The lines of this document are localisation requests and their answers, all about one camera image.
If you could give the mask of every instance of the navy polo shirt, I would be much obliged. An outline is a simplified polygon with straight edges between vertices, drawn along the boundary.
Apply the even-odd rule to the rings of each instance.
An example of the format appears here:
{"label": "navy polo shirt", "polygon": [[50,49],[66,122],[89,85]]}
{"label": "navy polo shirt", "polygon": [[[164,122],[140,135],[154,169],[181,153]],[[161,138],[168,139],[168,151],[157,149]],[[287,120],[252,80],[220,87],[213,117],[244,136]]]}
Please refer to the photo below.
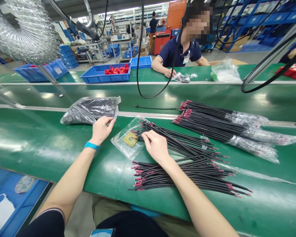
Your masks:
{"label": "navy polo shirt", "polygon": [[[158,55],[162,59],[162,65],[164,67],[172,67],[172,60],[174,58],[175,49],[178,44],[178,37],[174,37],[173,39],[169,40],[165,46],[160,51]],[[184,57],[188,55],[190,51],[190,60],[192,62],[199,60],[202,57],[202,53],[200,50],[200,44],[198,42],[190,42],[190,47],[187,49],[186,52],[183,52],[183,46],[180,44],[177,56],[175,58],[174,66],[185,66],[183,64]]]}

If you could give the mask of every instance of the overhead light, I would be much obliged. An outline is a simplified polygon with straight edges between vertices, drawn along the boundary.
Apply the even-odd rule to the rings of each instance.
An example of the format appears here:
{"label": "overhead light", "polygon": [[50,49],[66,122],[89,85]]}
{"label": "overhead light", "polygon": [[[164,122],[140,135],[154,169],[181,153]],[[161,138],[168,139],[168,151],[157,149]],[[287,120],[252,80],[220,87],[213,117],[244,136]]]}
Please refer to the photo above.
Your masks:
{"label": "overhead light", "polygon": [[107,15],[107,14],[113,14],[113,13],[115,13],[115,12],[116,12],[116,11],[107,12],[106,15]]}
{"label": "overhead light", "polygon": [[123,9],[123,10],[119,10],[119,12],[127,12],[127,11],[135,10],[135,9],[138,9],[138,8],[139,8],[139,7],[129,8],[129,9]]}
{"label": "overhead light", "polygon": [[157,3],[157,4],[147,5],[147,6],[144,6],[144,8],[146,8],[146,7],[154,7],[154,6],[158,6],[158,5],[162,5],[162,4],[165,4],[165,3]]}

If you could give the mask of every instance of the machine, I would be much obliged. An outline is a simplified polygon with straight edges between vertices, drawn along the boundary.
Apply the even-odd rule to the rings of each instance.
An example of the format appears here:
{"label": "machine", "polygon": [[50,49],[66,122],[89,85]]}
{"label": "machine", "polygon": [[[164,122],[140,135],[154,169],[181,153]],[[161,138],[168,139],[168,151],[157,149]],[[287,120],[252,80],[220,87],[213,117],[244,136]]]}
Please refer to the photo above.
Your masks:
{"label": "machine", "polygon": [[116,33],[111,36],[111,41],[120,41],[120,40],[129,40],[132,38],[132,35],[127,33],[127,27],[129,26],[131,29],[131,22],[126,21],[119,21],[114,22]]}

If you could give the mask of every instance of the person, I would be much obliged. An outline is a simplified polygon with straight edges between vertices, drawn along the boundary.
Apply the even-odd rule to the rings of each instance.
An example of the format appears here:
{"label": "person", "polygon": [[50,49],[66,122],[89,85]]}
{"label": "person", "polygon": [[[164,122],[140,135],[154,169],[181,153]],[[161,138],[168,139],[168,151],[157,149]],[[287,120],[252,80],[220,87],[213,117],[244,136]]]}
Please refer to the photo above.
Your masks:
{"label": "person", "polygon": [[156,19],[156,17],[157,17],[157,14],[154,11],[152,13],[152,19],[149,22],[149,26],[150,26],[149,46],[150,47],[152,45],[152,37],[156,34],[156,30],[157,30],[158,20]]}
{"label": "person", "polygon": [[294,56],[296,55],[296,43],[293,44],[288,52],[283,55],[283,57],[280,59],[279,63],[288,63]]}
{"label": "person", "polygon": [[[174,66],[185,66],[190,59],[200,66],[209,66],[208,61],[202,56],[200,45],[195,42],[196,38],[209,31],[211,11],[208,8],[204,11],[204,4],[200,1],[193,1],[190,6],[186,8],[186,21],[182,22],[182,35],[179,49],[176,54]],[[176,46],[179,41],[179,35],[169,40],[160,51],[160,54],[154,59],[151,68],[157,72],[164,74],[170,78],[173,58],[176,51]]]}
{"label": "person", "polygon": [[[105,116],[94,123],[92,138],[54,187],[39,210],[36,219],[20,233],[20,237],[64,236],[65,226],[68,223],[74,204],[83,190],[88,169],[96,150],[110,134],[114,123],[115,119]],[[154,131],[144,132],[142,137],[149,154],[169,174],[178,188],[195,226],[193,228],[194,234],[191,234],[192,232],[187,228],[186,231],[171,236],[190,237],[197,236],[197,234],[203,237],[238,236],[228,221],[169,155],[166,139]],[[98,203],[101,202],[99,199],[93,204],[94,206],[99,205]],[[104,214],[110,212],[110,208],[115,202],[119,203],[120,209],[123,205],[126,205],[118,201],[106,200],[110,202],[110,205],[103,209]],[[93,210],[95,211],[94,219],[97,220],[98,207],[93,208]],[[169,222],[165,226],[173,227],[175,226],[173,223],[175,221]],[[115,213],[107,219],[101,220],[100,223],[96,223],[98,231],[106,232],[112,228],[115,229],[115,237],[169,236],[167,230],[163,230],[153,218],[134,210]]]}

